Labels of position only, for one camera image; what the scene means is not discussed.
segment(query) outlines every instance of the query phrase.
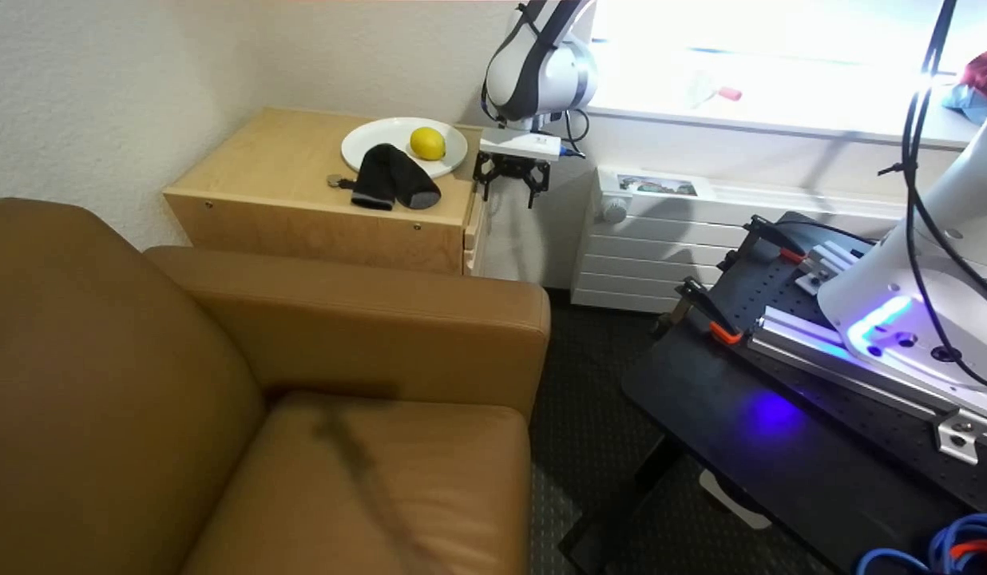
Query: black table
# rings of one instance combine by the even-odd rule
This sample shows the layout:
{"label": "black table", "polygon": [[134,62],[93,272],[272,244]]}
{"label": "black table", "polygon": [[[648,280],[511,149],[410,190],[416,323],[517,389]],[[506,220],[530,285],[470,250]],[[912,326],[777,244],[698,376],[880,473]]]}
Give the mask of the black table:
{"label": "black table", "polygon": [[[784,218],[780,226],[802,244],[836,235],[802,218]],[[712,289],[712,301],[740,326],[765,305],[797,296],[785,289],[792,269],[772,278],[762,265],[735,256]],[[658,423],[666,442],[612,508],[584,514],[558,544],[583,572],[605,568],[640,500],[685,451],[836,572],[851,572],[871,548],[925,550],[948,520],[987,510],[977,505],[987,500],[987,467],[931,454],[925,423],[817,376],[751,363],[688,321],[648,349],[623,392]]]}

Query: couch armrest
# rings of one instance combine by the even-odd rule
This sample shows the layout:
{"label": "couch armrest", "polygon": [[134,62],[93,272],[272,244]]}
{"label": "couch armrest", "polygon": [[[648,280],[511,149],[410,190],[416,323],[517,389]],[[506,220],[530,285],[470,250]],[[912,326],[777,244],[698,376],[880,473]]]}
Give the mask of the couch armrest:
{"label": "couch armrest", "polygon": [[241,344],[267,389],[515,405],[550,342],[535,285],[280,256],[151,250]]}

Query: brown leather couch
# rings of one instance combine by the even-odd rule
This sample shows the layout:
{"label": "brown leather couch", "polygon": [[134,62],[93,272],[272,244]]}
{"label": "brown leather couch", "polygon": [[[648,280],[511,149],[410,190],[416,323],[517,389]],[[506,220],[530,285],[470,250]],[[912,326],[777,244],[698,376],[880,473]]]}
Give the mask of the brown leather couch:
{"label": "brown leather couch", "polygon": [[541,289],[0,201],[0,575],[525,572],[548,338]]}

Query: lemon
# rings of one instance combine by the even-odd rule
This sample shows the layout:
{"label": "lemon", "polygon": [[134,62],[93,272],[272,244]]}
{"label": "lemon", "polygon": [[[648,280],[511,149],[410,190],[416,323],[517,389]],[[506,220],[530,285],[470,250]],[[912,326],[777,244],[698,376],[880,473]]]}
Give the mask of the lemon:
{"label": "lemon", "polygon": [[426,164],[437,164],[448,156],[448,139],[435,129],[416,129],[410,136],[410,149]]}

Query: floor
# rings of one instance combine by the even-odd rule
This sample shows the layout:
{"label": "floor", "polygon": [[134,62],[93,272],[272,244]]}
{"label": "floor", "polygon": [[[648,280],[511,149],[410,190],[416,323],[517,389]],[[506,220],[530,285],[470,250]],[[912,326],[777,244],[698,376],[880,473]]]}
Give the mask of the floor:
{"label": "floor", "polygon": [[[570,308],[555,293],[552,344],[535,412],[530,572],[573,575],[555,544],[612,500],[658,442],[653,423],[621,396],[623,370],[653,344],[656,317]],[[827,575],[780,528],[748,531],[698,485],[685,456],[644,501],[612,575]]]}

